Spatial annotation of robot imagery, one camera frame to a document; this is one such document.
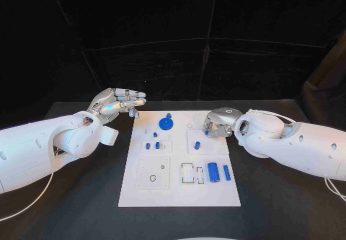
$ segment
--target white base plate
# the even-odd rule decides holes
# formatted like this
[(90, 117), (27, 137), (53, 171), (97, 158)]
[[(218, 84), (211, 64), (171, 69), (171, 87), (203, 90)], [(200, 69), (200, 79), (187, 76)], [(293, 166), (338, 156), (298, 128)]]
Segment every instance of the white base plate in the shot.
[[(162, 130), (159, 121), (168, 113), (172, 114), (174, 128)], [(241, 206), (227, 139), (208, 138), (203, 132), (208, 113), (141, 112), (141, 119), (135, 120), (133, 125), (119, 207)], [(195, 150), (197, 141), (201, 142), (200, 150)], [(156, 142), (164, 143), (161, 149), (156, 149)], [(220, 182), (210, 181), (211, 162), (218, 164)], [(194, 164), (194, 183), (184, 183), (185, 163)], [(227, 181), (224, 165), (228, 165), (231, 181)], [(198, 181), (198, 167), (204, 170), (204, 183)], [(152, 175), (156, 176), (155, 181), (151, 181)]]

